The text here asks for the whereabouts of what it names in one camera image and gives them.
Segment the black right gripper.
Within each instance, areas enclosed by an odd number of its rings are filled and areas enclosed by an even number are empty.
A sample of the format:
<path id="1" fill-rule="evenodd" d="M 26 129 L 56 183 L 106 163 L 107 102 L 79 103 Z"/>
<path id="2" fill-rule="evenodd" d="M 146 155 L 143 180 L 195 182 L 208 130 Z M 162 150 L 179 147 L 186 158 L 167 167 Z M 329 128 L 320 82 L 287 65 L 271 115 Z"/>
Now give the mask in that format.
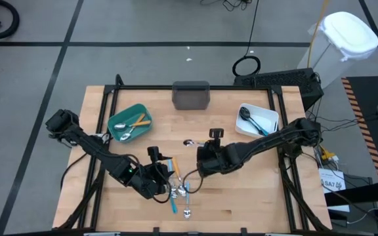
<path id="1" fill-rule="evenodd" d="M 221 146 L 221 138 L 224 136 L 223 128 L 211 128 L 209 130 L 210 142 L 198 147 L 196 159 L 198 173 L 202 178 L 220 173 L 229 174 L 242 167 L 242 159 L 236 150 L 236 144 Z"/>

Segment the yellow connectors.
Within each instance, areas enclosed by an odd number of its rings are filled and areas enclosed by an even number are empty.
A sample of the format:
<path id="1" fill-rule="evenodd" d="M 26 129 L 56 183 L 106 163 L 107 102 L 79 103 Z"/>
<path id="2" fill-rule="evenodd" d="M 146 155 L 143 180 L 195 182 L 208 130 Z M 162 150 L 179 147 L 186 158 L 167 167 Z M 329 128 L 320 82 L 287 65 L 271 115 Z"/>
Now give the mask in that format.
<path id="1" fill-rule="evenodd" d="M 337 162 L 339 160 L 339 158 L 338 158 L 338 156 L 336 156 L 336 154 L 328 151 L 324 147 L 321 147 L 320 151 L 321 151 L 321 159 L 322 159 L 323 162 L 329 162 L 329 161 Z"/>

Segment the white plastic bin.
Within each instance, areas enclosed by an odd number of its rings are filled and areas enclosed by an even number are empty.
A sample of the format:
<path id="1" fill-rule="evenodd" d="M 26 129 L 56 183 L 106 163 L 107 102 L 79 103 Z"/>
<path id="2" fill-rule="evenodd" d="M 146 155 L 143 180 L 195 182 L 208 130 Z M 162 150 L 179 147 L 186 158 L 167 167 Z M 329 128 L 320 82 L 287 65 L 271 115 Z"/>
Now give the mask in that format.
<path id="1" fill-rule="evenodd" d="M 243 119 L 240 111 L 249 111 L 249 118 Z M 265 109 L 259 106 L 242 103 L 236 115 L 236 132 L 254 137 L 262 138 L 264 134 L 275 133 L 278 129 L 279 114 L 276 111 Z"/>

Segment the hazard striped black mat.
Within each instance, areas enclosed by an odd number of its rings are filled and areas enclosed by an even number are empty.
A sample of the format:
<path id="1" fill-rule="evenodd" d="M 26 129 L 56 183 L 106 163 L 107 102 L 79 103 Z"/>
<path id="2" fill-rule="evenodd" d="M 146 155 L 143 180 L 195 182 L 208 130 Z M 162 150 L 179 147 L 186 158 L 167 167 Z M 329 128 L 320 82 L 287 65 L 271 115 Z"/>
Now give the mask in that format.
<path id="1" fill-rule="evenodd" d="M 341 82 L 378 175 L 378 76 L 343 77 Z"/>

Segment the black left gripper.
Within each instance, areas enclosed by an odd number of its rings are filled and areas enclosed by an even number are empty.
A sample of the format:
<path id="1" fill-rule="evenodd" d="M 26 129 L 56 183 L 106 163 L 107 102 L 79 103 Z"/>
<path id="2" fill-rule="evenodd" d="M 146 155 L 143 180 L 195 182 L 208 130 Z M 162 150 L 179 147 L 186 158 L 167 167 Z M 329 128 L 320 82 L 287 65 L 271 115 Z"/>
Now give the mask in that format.
<path id="1" fill-rule="evenodd" d="M 153 199 L 167 192 L 170 188 L 169 179 L 173 175 L 167 165 L 157 161 L 170 160 L 172 157 L 164 156 L 157 146 L 148 147 L 147 152 L 153 163 L 135 168 L 133 188 L 145 199 Z"/>

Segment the white lidded trash bin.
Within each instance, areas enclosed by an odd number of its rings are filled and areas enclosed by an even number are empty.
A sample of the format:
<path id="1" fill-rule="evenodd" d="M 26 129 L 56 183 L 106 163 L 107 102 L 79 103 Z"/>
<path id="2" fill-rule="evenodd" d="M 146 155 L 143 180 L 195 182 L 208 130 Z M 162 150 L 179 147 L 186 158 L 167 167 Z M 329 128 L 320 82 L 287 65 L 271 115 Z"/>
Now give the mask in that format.
<path id="1" fill-rule="evenodd" d="M 378 47 L 375 32 L 349 12 L 335 12 L 313 24 L 308 33 L 313 40 L 298 64 L 320 75 L 324 89 L 360 60 L 369 58 Z"/>

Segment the grey translucent plastic bin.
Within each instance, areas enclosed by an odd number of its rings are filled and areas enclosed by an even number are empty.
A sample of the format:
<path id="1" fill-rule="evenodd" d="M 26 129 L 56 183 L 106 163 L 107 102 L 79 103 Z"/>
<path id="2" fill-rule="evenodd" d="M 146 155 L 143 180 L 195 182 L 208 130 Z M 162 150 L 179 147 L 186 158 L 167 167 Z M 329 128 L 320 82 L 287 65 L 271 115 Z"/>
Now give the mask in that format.
<path id="1" fill-rule="evenodd" d="M 176 81 L 172 84 L 172 102 L 176 110 L 205 110 L 210 102 L 210 84 Z"/>

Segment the teal plastic bin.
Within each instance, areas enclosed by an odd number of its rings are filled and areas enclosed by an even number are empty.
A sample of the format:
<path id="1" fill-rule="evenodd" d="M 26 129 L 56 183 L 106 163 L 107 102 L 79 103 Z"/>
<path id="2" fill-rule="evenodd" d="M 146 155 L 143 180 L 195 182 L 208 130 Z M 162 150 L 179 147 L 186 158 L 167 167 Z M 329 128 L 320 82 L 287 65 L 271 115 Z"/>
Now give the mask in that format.
<path id="1" fill-rule="evenodd" d="M 132 125 L 135 121 L 142 115 L 145 114 L 145 117 L 142 121 L 150 120 L 151 123 L 149 125 L 138 126 L 135 127 L 134 131 L 131 133 L 131 137 L 126 141 L 120 141 L 119 139 L 122 137 L 123 134 L 130 131 L 131 127 L 126 128 L 125 130 L 117 131 L 114 129 L 114 125 L 118 123 L 125 123 L 126 125 Z M 140 136 L 145 135 L 147 132 L 151 130 L 153 126 L 152 116 L 150 115 L 148 109 L 143 104 L 134 104 L 123 111 L 113 115 L 108 120 L 108 130 L 112 138 L 115 141 L 121 142 L 123 144 L 132 142 L 133 140 L 137 139 Z"/>

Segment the black beam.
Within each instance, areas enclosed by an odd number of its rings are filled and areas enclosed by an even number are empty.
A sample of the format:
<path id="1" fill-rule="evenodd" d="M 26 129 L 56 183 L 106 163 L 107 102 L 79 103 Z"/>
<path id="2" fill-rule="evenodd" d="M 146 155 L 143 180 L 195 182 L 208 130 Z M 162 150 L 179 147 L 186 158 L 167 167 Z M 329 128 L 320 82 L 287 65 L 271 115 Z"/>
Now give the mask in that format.
<path id="1" fill-rule="evenodd" d="M 328 207 L 378 201 L 378 189 L 346 189 L 325 194 Z"/>

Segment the white paper sign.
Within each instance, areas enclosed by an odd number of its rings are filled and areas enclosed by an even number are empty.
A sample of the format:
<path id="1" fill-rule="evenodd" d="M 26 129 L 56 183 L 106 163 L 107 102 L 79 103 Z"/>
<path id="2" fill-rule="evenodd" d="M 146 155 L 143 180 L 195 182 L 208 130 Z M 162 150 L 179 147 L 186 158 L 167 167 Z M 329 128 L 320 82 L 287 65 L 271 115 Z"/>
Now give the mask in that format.
<path id="1" fill-rule="evenodd" d="M 324 185 L 324 193 L 346 189 L 345 177 L 341 171 L 319 168 L 320 181 Z"/>

